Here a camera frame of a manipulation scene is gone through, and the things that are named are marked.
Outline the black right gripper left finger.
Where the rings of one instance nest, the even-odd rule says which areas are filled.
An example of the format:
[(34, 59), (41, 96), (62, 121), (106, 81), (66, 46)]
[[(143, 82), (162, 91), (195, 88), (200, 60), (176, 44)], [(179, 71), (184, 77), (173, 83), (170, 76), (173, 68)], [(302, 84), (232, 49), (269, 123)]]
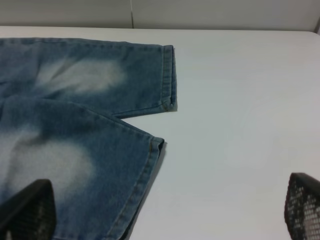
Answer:
[(50, 240), (57, 224), (52, 183), (37, 179), (0, 205), (2, 240)]

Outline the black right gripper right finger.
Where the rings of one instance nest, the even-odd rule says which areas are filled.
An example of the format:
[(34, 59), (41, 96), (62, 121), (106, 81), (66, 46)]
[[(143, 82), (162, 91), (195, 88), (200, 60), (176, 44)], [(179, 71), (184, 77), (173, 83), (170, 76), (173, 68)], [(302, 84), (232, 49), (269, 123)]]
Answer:
[(302, 172), (290, 175), (284, 221), (292, 240), (320, 238), (320, 182), (317, 179)]

